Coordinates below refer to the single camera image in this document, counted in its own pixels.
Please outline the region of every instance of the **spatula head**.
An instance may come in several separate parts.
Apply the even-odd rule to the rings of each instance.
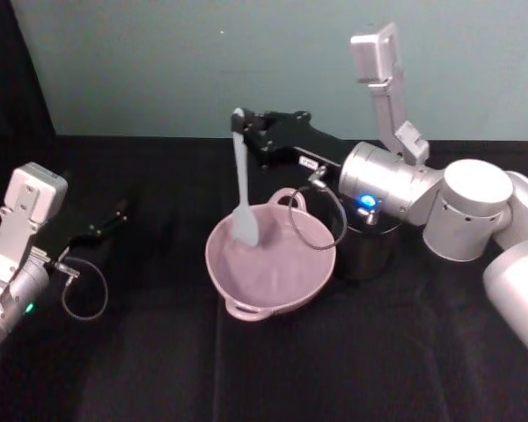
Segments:
[[[248,246],[257,246],[260,238],[258,221],[253,211],[242,204],[232,212],[232,236]]]

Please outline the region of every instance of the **bowl handle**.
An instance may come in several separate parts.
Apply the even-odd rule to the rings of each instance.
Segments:
[[[233,317],[248,323],[261,321],[271,317],[273,314],[271,310],[248,306],[230,298],[225,299],[225,308],[227,309],[227,312],[229,312]]]
[[[268,204],[279,204],[280,200],[283,198],[289,198],[296,190],[292,187],[283,187],[282,189],[276,191],[268,200]],[[295,196],[295,201],[297,202],[297,209],[302,211],[307,211],[307,203],[305,202],[305,197],[302,193],[298,192]]]

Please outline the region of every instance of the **spatula handle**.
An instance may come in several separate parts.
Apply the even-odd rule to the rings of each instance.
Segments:
[[[238,108],[235,114],[244,118],[242,109]],[[242,134],[232,133],[235,159],[237,162],[238,198],[240,203],[248,204],[248,180],[246,176],[246,145]]]

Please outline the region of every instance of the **black curtain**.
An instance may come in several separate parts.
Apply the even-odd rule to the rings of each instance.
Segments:
[[[10,0],[0,0],[0,135],[55,135]]]

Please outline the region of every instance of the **blue led light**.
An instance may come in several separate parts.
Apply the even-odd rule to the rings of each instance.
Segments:
[[[374,208],[378,201],[371,195],[362,195],[358,197],[358,204],[366,208]]]

